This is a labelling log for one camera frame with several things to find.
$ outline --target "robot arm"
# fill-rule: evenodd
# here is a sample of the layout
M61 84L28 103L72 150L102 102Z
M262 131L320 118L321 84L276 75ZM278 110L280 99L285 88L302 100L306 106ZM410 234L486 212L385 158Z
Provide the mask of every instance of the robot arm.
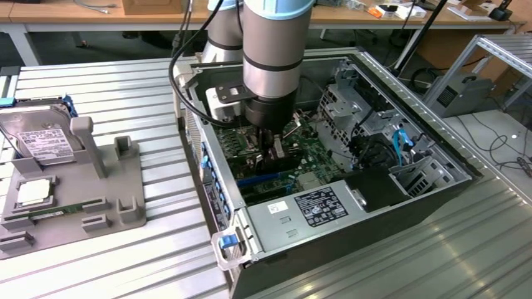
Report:
M209 0L214 7L218 0ZM244 88L254 96L242 103L248 121L273 135L292 119L314 0L244 0L241 27L237 1L224 0L208 27L204 57L224 61L242 49Z

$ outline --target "wooden desk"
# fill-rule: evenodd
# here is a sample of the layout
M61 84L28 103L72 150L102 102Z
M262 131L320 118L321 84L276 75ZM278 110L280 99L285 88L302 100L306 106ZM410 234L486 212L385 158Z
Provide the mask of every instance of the wooden desk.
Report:
M9 19L9 13L10 13L10 9L13 7L13 2L12 1L4 1L0 0L0 22L1 23L9 23L10 19Z
M120 0L90 0L92 4L114 3ZM44 0L42 4L13 5L9 18L13 27L9 34L26 40L22 48L30 49L28 38L21 36L28 32L64 32L64 31L162 31L177 30L184 14L125 16L121 7L109 8L109 14L77 6L72 0ZM193 13L189 29L198 29L208 17L206 0L193 1ZM409 20L405 28L417 29L418 34L426 18ZM377 19L366 12L350 11L342 7L317 6L312 10L310 29L398 29L404 20L397 17ZM444 9L432 25L432 29L508 29L508 22L468 22ZM38 56L34 51L18 50L25 65L38 65Z

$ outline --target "hard drive label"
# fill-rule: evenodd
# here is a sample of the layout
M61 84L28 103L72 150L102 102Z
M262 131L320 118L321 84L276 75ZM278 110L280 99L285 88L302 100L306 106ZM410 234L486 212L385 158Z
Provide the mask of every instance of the hard drive label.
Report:
M17 133L18 141L37 161L73 156L72 147L61 129Z
M348 212L330 187L294 198L297 206L312 227L317 227L348 215Z

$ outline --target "barcode sticker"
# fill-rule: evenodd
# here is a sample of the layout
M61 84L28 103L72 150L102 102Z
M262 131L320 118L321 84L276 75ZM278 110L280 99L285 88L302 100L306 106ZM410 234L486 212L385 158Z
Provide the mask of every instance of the barcode sticker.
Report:
M25 145L37 161L72 157L72 147L61 129L17 133L18 141Z

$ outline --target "cardboard box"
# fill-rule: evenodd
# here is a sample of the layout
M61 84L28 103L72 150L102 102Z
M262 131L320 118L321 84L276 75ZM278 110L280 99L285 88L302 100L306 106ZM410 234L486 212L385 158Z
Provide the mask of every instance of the cardboard box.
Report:
M180 14L181 0L122 0L124 14Z

